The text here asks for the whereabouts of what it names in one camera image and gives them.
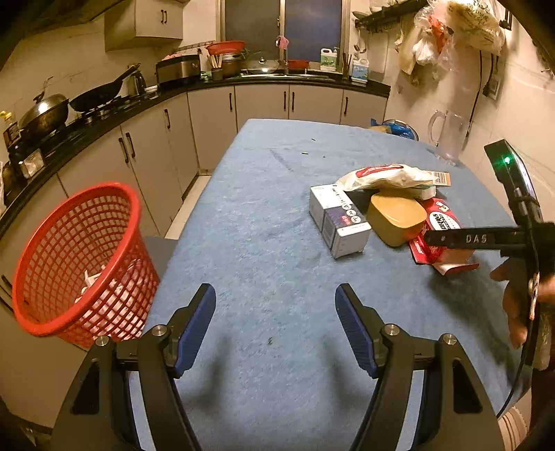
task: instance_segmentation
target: sink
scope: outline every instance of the sink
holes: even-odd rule
[[[296,78],[296,79],[316,79],[316,80],[333,80],[327,75],[316,74],[249,74],[241,75],[240,78]]]

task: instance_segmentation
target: glass pitcher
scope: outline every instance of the glass pitcher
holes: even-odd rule
[[[443,118],[443,126],[440,138],[436,141],[432,136],[432,128],[438,117]],[[468,126],[469,122],[461,116],[449,111],[436,111],[428,124],[428,137],[430,142],[436,145],[436,155],[455,164],[461,155]]]

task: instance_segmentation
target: blue gripper pad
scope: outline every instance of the blue gripper pad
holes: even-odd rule
[[[347,295],[346,290],[350,291],[350,296]],[[374,355],[374,345],[376,342],[372,340],[368,334],[357,310],[361,313],[366,309],[369,310],[368,313],[374,312],[379,322],[381,322],[380,317],[374,309],[364,307],[361,304],[358,297],[348,284],[339,285],[337,290],[335,290],[335,309],[337,311],[337,315],[339,316],[339,320],[341,320],[341,325],[347,335],[347,339],[349,340],[351,349],[355,354],[359,367],[367,371],[370,377],[378,377],[379,365],[376,364]],[[387,356],[383,355],[380,355],[379,357],[381,359],[387,358]]]
[[[204,294],[200,293],[203,288],[205,288]],[[186,308],[195,310],[183,335],[179,339],[178,358],[175,362],[175,371],[179,374],[179,377],[193,366],[210,320],[212,320],[212,315],[216,310],[216,291],[214,287],[209,284],[201,285],[199,291]]]

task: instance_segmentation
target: yellow plastic container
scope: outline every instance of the yellow plastic container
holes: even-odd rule
[[[418,236],[426,210],[402,190],[380,191],[370,198],[366,219],[384,243],[399,247]]]

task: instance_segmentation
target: chopsticks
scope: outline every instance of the chopsticks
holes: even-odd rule
[[[348,74],[349,68],[351,67],[352,55],[349,55],[349,58],[347,59],[347,54],[343,52],[342,56],[343,56],[343,74]]]
[[[221,55],[210,55],[210,64],[212,69],[221,68]]]

